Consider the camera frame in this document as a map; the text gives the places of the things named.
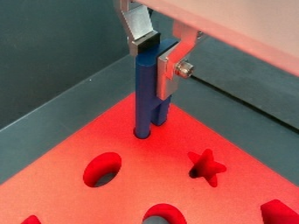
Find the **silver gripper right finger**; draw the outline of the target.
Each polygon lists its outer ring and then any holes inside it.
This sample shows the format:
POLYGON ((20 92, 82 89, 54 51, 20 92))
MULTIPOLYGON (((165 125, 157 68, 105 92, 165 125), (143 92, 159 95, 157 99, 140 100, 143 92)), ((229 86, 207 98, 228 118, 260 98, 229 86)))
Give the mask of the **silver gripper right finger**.
POLYGON ((188 78, 192 66, 187 55, 196 45, 199 31, 183 22, 172 24, 172 35, 180 40, 157 58, 156 96, 165 100, 177 89, 179 78, 188 78))

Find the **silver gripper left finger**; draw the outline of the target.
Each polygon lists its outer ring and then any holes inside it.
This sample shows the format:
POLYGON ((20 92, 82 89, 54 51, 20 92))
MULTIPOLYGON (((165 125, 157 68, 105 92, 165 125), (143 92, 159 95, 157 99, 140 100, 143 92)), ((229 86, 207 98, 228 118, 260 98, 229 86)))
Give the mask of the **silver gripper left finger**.
POLYGON ((143 4, 135 0, 113 0, 113 5, 125 30, 129 54, 136 56, 160 43, 160 33, 153 29, 143 4))

